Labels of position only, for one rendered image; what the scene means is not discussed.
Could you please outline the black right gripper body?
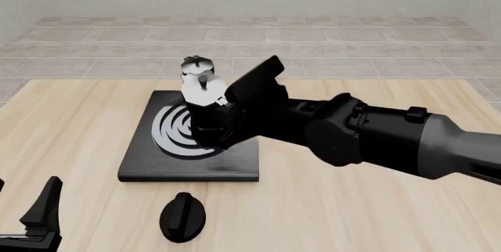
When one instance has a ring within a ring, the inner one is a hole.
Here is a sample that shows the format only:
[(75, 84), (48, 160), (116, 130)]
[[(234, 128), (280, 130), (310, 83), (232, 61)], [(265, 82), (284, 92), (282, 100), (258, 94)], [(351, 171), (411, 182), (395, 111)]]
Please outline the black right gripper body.
[(230, 102), (237, 113), (232, 120), (229, 144), (234, 146), (255, 136), (289, 142), (281, 116), (289, 97), (276, 80), (236, 80), (229, 87)]

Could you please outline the silver and black moka pot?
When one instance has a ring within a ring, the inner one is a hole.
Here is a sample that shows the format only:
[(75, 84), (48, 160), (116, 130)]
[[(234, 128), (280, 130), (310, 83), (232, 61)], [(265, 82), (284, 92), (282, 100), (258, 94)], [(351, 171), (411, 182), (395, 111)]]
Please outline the silver and black moka pot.
[(225, 80), (213, 73), (182, 73), (181, 79), (182, 96), (191, 118), (192, 137), (205, 148), (228, 149), (223, 141), (235, 111), (225, 97)]
[(211, 59), (202, 56), (187, 56), (181, 64), (181, 76), (202, 75), (214, 73), (214, 64)]

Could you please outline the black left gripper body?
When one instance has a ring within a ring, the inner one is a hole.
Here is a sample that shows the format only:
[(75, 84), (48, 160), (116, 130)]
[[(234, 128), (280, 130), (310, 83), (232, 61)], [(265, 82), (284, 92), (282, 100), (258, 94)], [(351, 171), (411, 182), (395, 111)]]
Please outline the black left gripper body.
[(27, 231), (24, 235), (0, 235), (0, 252), (57, 252), (59, 232)]

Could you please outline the flat black stove plate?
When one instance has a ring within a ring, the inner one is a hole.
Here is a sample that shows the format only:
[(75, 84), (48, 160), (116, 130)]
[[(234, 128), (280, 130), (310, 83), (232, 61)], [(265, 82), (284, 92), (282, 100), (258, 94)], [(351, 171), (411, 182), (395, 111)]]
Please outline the flat black stove plate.
[(257, 139), (227, 150), (199, 146), (179, 91), (152, 92), (118, 169), (122, 182), (256, 182)]

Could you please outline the round black stove knob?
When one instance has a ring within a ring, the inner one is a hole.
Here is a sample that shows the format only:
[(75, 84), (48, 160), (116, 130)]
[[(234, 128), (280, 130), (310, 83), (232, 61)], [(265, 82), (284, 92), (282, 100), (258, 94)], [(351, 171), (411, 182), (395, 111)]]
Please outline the round black stove knob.
[(178, 193), (160, 214), (159, 226), (166, 239), (185, 243), (197, 237), (206, 223), (204, 205), (190, 193)]

